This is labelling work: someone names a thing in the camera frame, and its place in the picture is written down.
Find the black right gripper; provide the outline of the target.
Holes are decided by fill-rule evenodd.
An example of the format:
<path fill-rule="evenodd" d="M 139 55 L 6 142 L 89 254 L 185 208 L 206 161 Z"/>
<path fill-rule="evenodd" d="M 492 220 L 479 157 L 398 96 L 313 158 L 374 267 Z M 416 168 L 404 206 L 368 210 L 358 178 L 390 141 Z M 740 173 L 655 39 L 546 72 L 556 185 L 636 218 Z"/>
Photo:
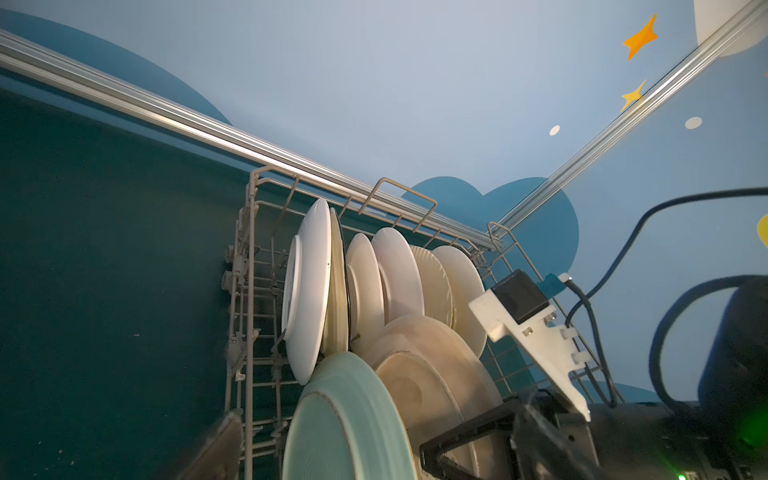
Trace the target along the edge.
<path fill-rule="evenodd" d="M 419 447 L 420 466 L 437 479 L 477 480 L 478 476 L 447 457 L 458 447 L 498 434 L 503 454 L 499 465 L 505 479 L 516 479 L 518 460 L 521 469 L 533 479 L 599 479 L 600 466 L 592 454 L 585 454 L 552 421 L 561 407 L 547 391 L 526 392 L 519 401 L 508 400 L 488 412 L 468 420 Z"/>

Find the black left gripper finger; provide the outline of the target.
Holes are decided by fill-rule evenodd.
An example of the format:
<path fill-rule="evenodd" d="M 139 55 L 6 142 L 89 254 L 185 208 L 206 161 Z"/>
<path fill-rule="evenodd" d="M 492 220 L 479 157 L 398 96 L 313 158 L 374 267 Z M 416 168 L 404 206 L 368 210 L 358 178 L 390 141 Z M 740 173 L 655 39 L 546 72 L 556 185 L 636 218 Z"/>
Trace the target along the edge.
<path fill-rule="evenodd" d="M 236 410 L 230 410 L 152 478 L 234 479 L 242 450 L 242 417 Z"/>

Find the white plate green text rim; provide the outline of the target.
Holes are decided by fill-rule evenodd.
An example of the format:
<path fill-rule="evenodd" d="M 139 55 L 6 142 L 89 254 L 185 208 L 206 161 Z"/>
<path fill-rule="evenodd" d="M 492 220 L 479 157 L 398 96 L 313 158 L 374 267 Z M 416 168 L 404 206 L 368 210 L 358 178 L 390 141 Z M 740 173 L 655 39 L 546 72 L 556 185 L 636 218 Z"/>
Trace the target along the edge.
<path fill-rule="evenodd" d="M 364 343 L 358 354 L 388 390 L 421 479 L 432 477 L 419 465 L 422 444 L 502 404 L 478 357 L 438 320 L 399 317 Z"/>

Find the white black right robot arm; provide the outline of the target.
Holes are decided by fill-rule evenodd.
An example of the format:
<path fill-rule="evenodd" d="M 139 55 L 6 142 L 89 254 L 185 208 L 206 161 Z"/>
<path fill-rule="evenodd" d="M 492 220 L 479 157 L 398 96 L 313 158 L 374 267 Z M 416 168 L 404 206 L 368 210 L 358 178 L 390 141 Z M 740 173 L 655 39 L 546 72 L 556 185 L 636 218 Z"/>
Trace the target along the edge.
<path fill-rule="evenodd" d="M 696 301 L 731 298 L 702 372 L 698 398 L 673 398 L 662 352 L 678 318 Z M 597 405 L 585 419 L 548 390 L 502 405 L 425 441 L 417 459 L 440 479 L 469 473 L 457 449 L 498 439 L 503 473 L 514 479 L 763 479 L 767 475 L 767 280 L 713 279 L 682 294 L 660 320 L 649 353 L 654 402 Z"/>

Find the pale green floral plate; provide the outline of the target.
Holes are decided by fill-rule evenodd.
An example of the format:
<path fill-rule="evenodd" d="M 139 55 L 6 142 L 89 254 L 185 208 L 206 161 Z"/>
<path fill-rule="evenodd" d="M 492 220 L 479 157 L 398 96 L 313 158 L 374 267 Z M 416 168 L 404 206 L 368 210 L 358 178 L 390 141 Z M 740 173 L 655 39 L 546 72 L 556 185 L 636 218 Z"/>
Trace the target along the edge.
<path fill-rule="evenodd" d="M 288 429 L 281 477 L 419 477 L 397 407 L 359 356 L 337 353 L 315 369 Z"/>

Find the cream plate floral rim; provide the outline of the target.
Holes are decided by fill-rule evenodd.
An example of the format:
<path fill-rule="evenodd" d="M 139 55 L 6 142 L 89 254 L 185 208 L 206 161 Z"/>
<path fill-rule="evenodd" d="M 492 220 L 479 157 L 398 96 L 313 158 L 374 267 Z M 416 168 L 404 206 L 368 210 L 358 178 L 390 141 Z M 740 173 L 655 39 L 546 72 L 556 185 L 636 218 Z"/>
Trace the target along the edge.
<path fill-rule="evenodd" d="M 349 306 L 344 244 L 338 215 L 330 209 L 331 262 L 326 318 L 320 351 L 328 357 L 349 349 Z"/>

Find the white plate black emblem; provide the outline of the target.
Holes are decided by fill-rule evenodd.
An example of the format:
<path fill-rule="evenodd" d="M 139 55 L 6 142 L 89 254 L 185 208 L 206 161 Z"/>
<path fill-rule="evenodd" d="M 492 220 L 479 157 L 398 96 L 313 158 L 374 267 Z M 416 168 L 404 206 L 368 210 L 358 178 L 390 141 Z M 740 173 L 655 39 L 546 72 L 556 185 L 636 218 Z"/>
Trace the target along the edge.
<path fill-rule="evenodd" d="M 282 305 L 282 336 L 295 380 L 308 383 L 319 355 L 330 288 L 331 218 L 315 201 L 291 240 Z"/>

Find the orange woven plate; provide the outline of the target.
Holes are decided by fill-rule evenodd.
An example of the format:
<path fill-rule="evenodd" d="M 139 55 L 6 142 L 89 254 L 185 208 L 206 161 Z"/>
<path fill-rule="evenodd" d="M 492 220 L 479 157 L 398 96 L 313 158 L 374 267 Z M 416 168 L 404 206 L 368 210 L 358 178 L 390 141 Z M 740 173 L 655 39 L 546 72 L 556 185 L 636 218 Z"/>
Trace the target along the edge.
<path fill-rule="evenodd" d="M 425 315 L 452 328 L 455 306 L 449 279 L 442 264 L 430 250 L 415 245 L 410 248 L 420 275 Z"/>

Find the yellow woven plate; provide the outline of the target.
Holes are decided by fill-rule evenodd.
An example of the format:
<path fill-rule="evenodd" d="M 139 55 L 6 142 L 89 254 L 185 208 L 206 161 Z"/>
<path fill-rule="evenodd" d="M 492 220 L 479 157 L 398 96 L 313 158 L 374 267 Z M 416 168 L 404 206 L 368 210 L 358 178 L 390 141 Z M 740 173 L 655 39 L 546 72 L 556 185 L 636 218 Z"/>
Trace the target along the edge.
<path fill-rule="evenodd" d="M 448 277 L 455 306 L 453 330 L 480 358 L 487 342 L 487 333 L 469 308 L 469 303 L 485 291 L 478 271 L 469 257 L 456 247 L 439 246 L 432 253 Z"/>

